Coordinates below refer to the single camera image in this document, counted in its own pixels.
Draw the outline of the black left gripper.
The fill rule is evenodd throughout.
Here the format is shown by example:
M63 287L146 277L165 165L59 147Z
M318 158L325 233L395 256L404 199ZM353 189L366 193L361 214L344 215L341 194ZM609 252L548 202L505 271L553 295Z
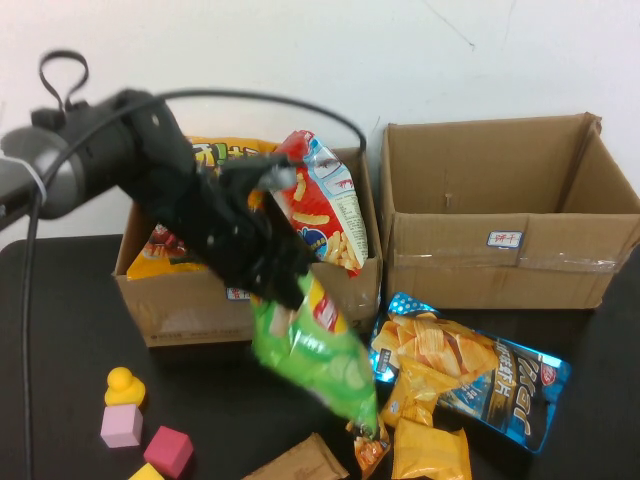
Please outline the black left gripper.
M287 163L242 163L215 176L197 174L207 232L204 245L191 249L229 287L249 291L297 311L304 300L299 279L313 263L313 252L275 207L253 210L248 196L293 186L295 168Z

